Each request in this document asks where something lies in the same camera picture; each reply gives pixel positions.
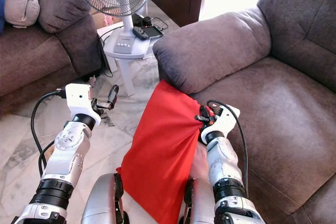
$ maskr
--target fan base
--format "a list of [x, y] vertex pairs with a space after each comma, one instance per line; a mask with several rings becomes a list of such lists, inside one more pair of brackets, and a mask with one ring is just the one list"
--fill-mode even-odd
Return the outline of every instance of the fan base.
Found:
[[131, 31], [123, 28], [113, 31], [104, 45], [108, 57], [119, 59], [142, 59], [147, 54], [150, 40], [140, 40]]

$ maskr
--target sofa armrest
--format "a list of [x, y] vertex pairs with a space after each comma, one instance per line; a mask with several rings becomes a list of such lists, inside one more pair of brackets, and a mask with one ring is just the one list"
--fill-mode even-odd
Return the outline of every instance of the sofa armrest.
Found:
[[258, 7], [182, 27], [153, 47], [167, 81], [186, 94], [255, 63], [270, 49], [269, 28]]
[[39, 0], [38, 22], [48, 33], [56, 33], [74, 24], [90, 12], [84, 0]]
[[55, 34], [69, 54], [78, 76], [84, 76], [101, 67], [98, 52], [98, 34], [91, 15]]

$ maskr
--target black cable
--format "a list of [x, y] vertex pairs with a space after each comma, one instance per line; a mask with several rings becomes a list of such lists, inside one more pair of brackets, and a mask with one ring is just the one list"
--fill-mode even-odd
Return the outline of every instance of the black cable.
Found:
[[217, 101], [217, 100], [209, 100], [206, 105], [208, 107], [211, 107], [210, 106], [210, 103], [217, 103], [219, 105], [222, 105], [224, 106], [225, 108], [228, 109], [228, 111], [231, 112], [231, 114], [233, 115], [233, 117], [235, 118], [237, 124], [238, 124], [238, 128], [239, 128], [239, 131], [240, 131], [240, 134], [241, 134], [241, 139], [242, 139], [242, 142], [243, 142], [243, 148], [244, 148], [244, 186], [245, 186], [245, 191], [246, 191], [246, 196], [248, 198], [248, 156], [247, 156], [247, 146], [246, 146], [246, 141], [245, 141], [245, 137], [244, 137], [244, 133], [243, 133], [243, 129], [239, 123], [239, 120], [238, 120], [238, 117], [236, 115], [236, 113], [226, 104], [220, 102], [220, 101]]
[[54, 144], [55, 140], [53, 140], [51, 143], [49, 143], [43, 151], [40, 153], [40, 156], [38, 157], [38, 170], [40, 172], [40, 177], [42, 177], [43, 170], [42, 170], [42, 159], [45, 158], [44, 153]]
[[[97, 52], [98, 52], [98, 54], [99, 54], [99, 56], [100, 56], [100, 60], [101, 60], [102, 63], [103, 63], [103, 55], [102, 55], [102, 53], [101, 53], [101, 50], [99, 50], [99, 43], [100, 43], [101, 38], [102, 38], [105, 34], [108, 34], [108, 33], [112, 32], [112, 31], [114, 31], [114, 30], [116, 30], [116, 29], [118, 29], [118, 28], [121, 28], [121, 27], [123, 27], [123, 26], [119, 26], [119, 27], [113, 28], [113, 29], [111, 29], [111, 30], [108, 30], [107, 32], [103, 33], [101, 36], [98, 37], [98, 41], [97, 41]], [[104, 41], [103, 41], [103, 47], [104, 47], [104, 45], [105, 45], [105, 40], [106, 40], [107, 38], [109, 38], [109, 36], [107, 36], [107, 37], [104, 39]], [[111, 73], [111, 76], [108, 76], [108, 75], [105, 73], [105, 70], [103, 69], [103, 64], [102, 64], [101, 66], [102, 66], [102, 72], [103, 72], [103, 74], [104, 74], [105, 76], [107, 76], [107, 77], [113, 77], [113, 73], [112, 73], [112, 71], [111, 71], [109, 65], [108, 65], [108, 67], [109, 67], [109, 71], [110, 71], [110, 73]]]
[[[34, 109], [33, 109], [33, 112], [32, 112], [32, 117], [30, 119], [30, 129], [31, 129], [31, 133], [33, 135], [33, 138], [34, 138], [34, 141], [35, 141], [35, 144], [37, 146], [37, 149], [40, 153], [42, 153], [42, 148], [41, 148], [41, 145], [40, 145], [40, 142], [38, 141], [37, 139], [37, 136], [36, 136], [36, 133], [35, 133], [35, 126], [34, 126], [34, 120], [35, 120], [35, 114], [36, 114], [36, 111], [37, 111], [37, 108], [39, 107], [39, 105], [41, 104], [41, 102], [43, 102], [46, 98], [52, 96], [52, 95], [56, 95], [57, 92], [51, 92], [51, 93], [48, 93], [48, 94], [45, 94], [43, 97], [40, 98], [40, 100], [38, 100], [38, 102], [36, 103]], [[42, 161], [43, 161], [43, 165], [44, 167], [46, 167], [47, 165], [47, 161], [46, 161], [46, 158], [44, 155], [42, 155]]]
[[165, 21], [163, 21], [162, 19], [160, 19], [158, 17], [152, 18], [152, 20], [154, 20], [154, 19], [158, 19], [158, 20], [160, 20], [162, 23], [164, 23], [166, 25], [166, 28], [162, 28], [162, 30], [166, 30], [166, 29], [169, 28], [169, 25], [167, 25], [167, 23]]

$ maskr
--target beige pillow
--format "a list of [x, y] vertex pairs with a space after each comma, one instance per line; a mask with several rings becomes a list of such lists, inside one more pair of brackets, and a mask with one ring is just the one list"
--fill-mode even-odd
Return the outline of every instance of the beige pillow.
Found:
[[38, 0], [5, 0], [5, 20], [17, 28], [33, 25], [40, 12]]

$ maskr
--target white side table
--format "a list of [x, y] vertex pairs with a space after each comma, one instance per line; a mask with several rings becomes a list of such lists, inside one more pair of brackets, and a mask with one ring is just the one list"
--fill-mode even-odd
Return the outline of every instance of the white side table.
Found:
[[[99, 36], [101, 36], [100, 42], [103, 43], [104, 40], [112, 33], [111, 30], [121, 27], [123, 25], [122, 22], [110, 25], [110, 26], [106, 26], [103, 28], [100, 28], [97, 30], [97, 33]], [[151, 39], [150, 41], [150, 46], [148, 48], [147, 54], [150, 54], [153, 50], [153, 45], [154, 43], [157, 41], [158, 39]], [[132, 82], [132, 74], [130, 71], [130, 67], [129, 67], [129, 63], [132, 62], [134, 59], [117, 59], [117, 58], [113, 58], [110, 56], [106, 56], [107, 61], [109, 63], [110, 69], [112, 72], [115, 72], [118, 70], [120, 70], [121, 73], [121, 77], [122, 80], [124, 82], [124, 86], [126, 89], [126, 94], [128, 96], [131, 96], [135, 93], [134, 91], [134, 87], [133, 87], [133, 82]]]

